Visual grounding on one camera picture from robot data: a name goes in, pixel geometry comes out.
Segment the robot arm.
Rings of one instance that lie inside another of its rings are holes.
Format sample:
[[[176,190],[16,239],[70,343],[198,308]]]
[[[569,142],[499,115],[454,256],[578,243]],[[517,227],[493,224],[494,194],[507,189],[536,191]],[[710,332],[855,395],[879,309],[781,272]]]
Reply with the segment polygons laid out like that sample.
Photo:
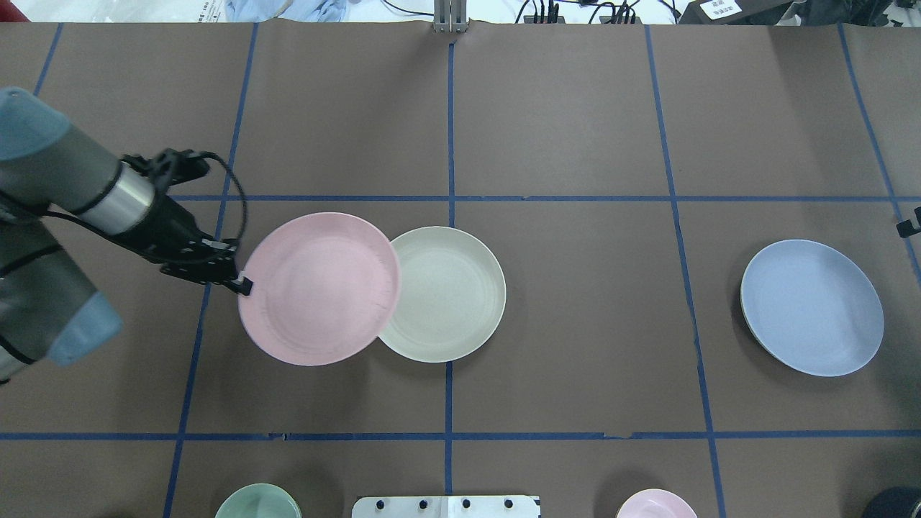
[[[161,273],[247,296],[233,238],[204,232],[168,193],[201,179],[214,152],[117,157],[32,92],[5,86],[2,122],[2,383],[49,358],[69,366],[122,330],[122,318],[46,220],[69,221],[157,265]]]

